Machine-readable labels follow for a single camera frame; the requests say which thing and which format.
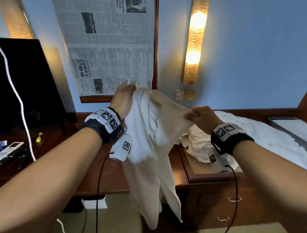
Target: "wrist strap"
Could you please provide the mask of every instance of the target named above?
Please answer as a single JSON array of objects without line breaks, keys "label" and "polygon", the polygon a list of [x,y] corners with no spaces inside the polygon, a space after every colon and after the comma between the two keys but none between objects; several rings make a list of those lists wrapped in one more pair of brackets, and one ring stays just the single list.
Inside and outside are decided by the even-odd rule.
[{"label": "wrist strap", "polygon": [[245,140],[254,142],[254,139],[248,136],[244,129],[233,123],[223,123],[211,134],[211,144],[221,155],[225,153],[232,155],[235,146]]},{"label": "wrist strap", "polygon": [[124,134],[121,126],[120,116],[113,108],[97,110],[85,119],[82,128],[89,127],[95,130],[101,137],[103,143],[115,144]]}]

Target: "white cloth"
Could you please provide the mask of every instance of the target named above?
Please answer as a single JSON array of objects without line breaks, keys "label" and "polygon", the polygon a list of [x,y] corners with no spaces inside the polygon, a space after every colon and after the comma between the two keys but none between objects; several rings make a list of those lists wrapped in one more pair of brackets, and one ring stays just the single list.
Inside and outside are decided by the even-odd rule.
[{"label": "white cloth", "polygon": [[[243,128],[260,146],[307,169],[306,150],[295,142],[294,138],[287,133],[277,130],[265,123],[235,116],[231,113],[222,111],[215,111],[215,113],[223,122],[235,123]],[[210,136],[194,125],[189,129],[188,142],[186,142],[185,137],[181,137],[181,140],[183,145],[188,146],[187,153],[200,162],[210,162],[208,160],[208,155],[212,154],[210,150],[213,150],[213,146],[210,143]],[[231,166],[236,163],[230,155],[227,156],[227,159]]]},{"label": "white cloth", "polygon": [[193,125],[183,118],[191,111],[156,90],[149,91],[149,88],[138,85],[132,98],[125,127],[133,142],[123,168],[132,204],[149,228],[155,229],[162,211],[162,196],[181,221],[181,204],[175,191],[168,153],[183,132],[188,132]]}]

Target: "wall lamp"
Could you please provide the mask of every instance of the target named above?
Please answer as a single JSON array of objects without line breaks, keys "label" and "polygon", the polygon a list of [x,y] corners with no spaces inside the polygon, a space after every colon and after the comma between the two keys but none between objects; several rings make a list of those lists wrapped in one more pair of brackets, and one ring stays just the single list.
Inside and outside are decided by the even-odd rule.
[{"label": "wall lamp", "polygon": [[209,0],[192,0],[187,52],[185,55],[185,69],[183,74],[183,84],[188,86],[196,83],[208,8]]}]

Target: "white cable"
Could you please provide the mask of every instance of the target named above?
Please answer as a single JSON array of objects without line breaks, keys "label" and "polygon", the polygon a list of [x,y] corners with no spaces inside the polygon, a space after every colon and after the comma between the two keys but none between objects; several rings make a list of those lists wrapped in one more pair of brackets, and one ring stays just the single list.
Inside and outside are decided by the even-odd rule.
[{"label": "white cable", "polygon": [[[12,87],[12,89],[13,89],[13,91],[14,91],[16,97],[17,97],[17,99],[19,100],[19,103],[20,103],[22,122],[23,122],[23,125],[25,126],[25,131],[27,132],[27,137],[28,137],[28,141],[29,141],[29,147],[30,147],[31,156],[32,156],[32,158],[33,158],[33,161],[35,162],[35,161],[36,161],[36,158],[35,158],[35,156],[34,156],[33,149],[32,149],[32,142],[31,142],[31,138],[30,138],[29,128],[28,128],[27,123],[26,123],[26,121],[25,121],[25,113],[24,113],[23,102],[22,102],[20,96],[18,95],[18,93],[17,93],[17,91],[16,91],[16,89],[15,89],[15,87],[14,87],[14,84],[13,84],[13,82],[12,82],[11,75],[10,75],[10,71],[9,71],[9,64],[8,64],[8,62],[7,62],[6,55],[4,54],[3,50],[1,49],[1,47],[0,47],[0,53],[2,54],[3,59],[4,59],[5,71],[6,71],[7,78],[8,78],[8,80],[9,80],[9,83],[10,83],[10,85],[11,85],[11,87]],[[57,221],[61,224],[61,226],[62,226],[62,231],[63,231],[63,233],[65,233],[63,223],[62,223],[59,219],[57,219]]]}]

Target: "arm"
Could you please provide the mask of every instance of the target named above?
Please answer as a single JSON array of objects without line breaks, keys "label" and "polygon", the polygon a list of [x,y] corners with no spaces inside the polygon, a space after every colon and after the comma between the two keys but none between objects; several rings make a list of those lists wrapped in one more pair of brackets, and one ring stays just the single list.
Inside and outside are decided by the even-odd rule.
[{"label": "arm", "polygon": [[[208,107],[194,107],[185,118],[207,134],[223,122]],[[290,232],[307,228],[307,170],[252,141],[242,141],[233,150],[244,173]]]},{"label": "arm", "polygon": [[[135,86],[122,84],[112,103],[120,117],[132,106]],[[42,232],[64,209],[95,158],[102,140],[83,128],[0,188],[0,232]]]}]

